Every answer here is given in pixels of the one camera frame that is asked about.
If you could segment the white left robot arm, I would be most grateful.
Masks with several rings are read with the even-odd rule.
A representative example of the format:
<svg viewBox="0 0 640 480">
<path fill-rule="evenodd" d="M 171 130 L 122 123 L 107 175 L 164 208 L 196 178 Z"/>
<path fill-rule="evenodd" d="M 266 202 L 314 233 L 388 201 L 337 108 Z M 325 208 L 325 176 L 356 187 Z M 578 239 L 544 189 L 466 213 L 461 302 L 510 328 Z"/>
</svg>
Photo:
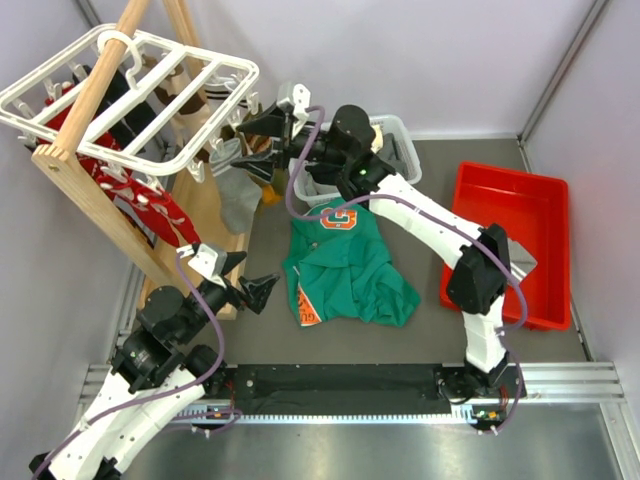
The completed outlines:
<svg viewBox="0 0 640 480">
<path fill-rule="evenodd" d="M 138 327 L 116 348 L 100 390 L 74 429 L 29 465 L 34 479 L 118 479 L 132 460 L 185 407 L 226 387 L 226 344 L 219 312 L 261 313 L 280 276 L 228 274 L 247 257 L 205 243 L 179 247 L 179 273 L 191 269 L 189 292 L 162 286 L 136 313 Z"/>
</svg>

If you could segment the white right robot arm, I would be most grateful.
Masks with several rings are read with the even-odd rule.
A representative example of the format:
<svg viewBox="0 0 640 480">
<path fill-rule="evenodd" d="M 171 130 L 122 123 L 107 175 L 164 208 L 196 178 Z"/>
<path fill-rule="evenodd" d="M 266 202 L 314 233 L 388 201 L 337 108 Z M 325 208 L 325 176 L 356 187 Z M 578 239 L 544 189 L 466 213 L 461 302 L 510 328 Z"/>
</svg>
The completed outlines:
<svg viewBox="0 0 640 480">
<path fill-rule="evenodd" d="M 299 221 L 320 223 L 361 206 L 402 227 L 436 253 L 452 272 L 446 293 L 463 315 L 465 387 L 481 396 L 492 394 L 502 385 L 509 363 L 502 340 L 506 291 L 519 286 L 506 231 L 498 224 L 482 227 L 461 218 L 411 186 L 373 151 L 376 133 L 362 108 L 340 107 L 326 130 L 308 124 L 311 111 L 273 104 L 243 121 L 238 131 L 269 137 L 273 144 L 270 150 L 237 161 L 236 167 L 267 177 L 291 167 L 285 205 Z M 293 181 L 303 168 L 338 189 L 338 205 L 306 215 L 293 208 Z"/>
</svg>

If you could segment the grey sock with white stripes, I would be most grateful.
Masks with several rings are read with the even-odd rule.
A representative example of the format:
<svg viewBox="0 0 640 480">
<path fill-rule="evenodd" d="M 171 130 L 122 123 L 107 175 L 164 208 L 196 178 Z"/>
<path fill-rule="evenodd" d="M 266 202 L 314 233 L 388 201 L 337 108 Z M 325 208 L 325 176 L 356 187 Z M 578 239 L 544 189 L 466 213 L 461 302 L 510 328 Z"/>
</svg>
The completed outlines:
<svg viewBox="0 0 640 480">
<path fill-rule="evenodd" d="M 219 149 L 214 149 L 209 157 L 209 166 L 221 202 L 221 220 L 234 235 L 250 230 L 255 211 L 262 199 L 262 189 L 248 173 L 232 165 L 233 161 L 241 158 L 242 143 L 239 138 L 225 141 Z"/>
</svg>

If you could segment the olive orange striped sock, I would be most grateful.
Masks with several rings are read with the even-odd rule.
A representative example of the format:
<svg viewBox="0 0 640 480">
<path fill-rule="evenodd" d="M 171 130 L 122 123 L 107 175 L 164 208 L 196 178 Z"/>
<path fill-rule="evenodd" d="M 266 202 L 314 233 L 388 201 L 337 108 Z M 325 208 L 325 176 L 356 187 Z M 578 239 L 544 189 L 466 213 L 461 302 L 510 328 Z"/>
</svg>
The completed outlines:
<svg viewBox="0 0 640 480">
<path fill-rule="evenodd" d="M 248 117 L 250 114 L 257 115 L 259 112 L 261 112 L 263 110 L 266 110 L 266 109 L 263 107 L 263 105 L 261 103 L 258 103 L 257 107 L 254 110 L 249 110 L 242 117 L 241 122 L 246 117 Z M 245 157 L 245 156 L 249 156 L 249 155 L 258 154 L 258 153 L 264 152 L 264 151 L 273 151 L 273 138 L 271 136 L 260 136 L 260 135 L 244 134 L 242 132 L 238 132 L 236 130 L 236 127 L 234 128 L 234 138 L 238 139 L 240 141 L 241 154 L 240 154 L 239 158 L 242 158 L 242 157 Z M 256 177 L 252 176 L 252 175 L 250 175 L 250 176 L 253 179 L 256 179 L 260 183 L 266 183 L 267 184 L 266 181 L 260 180 L 260 179 L 258 179 Z"/>
</svg>

